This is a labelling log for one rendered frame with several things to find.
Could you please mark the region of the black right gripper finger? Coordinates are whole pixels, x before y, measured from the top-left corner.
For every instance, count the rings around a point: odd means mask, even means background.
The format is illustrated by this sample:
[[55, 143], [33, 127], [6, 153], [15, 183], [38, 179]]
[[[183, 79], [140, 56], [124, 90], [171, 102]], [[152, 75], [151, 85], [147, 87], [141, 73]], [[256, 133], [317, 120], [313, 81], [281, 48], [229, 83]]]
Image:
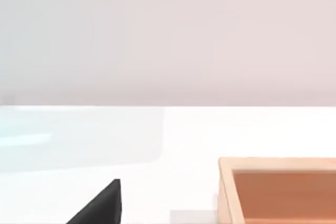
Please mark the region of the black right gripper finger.
[[121, 181], [114, 179], [66, 224], [121, 224]]

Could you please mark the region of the shallow salmon-coloured box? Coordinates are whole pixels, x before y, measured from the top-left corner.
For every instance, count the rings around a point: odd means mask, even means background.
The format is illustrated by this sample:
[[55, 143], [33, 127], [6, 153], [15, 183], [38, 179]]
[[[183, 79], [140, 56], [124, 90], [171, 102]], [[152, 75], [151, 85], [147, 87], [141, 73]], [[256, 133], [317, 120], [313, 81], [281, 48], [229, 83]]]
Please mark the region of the shallow salmon-coloured box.
[[218, 224], [336, 224], [336, 158], [221, 157]]

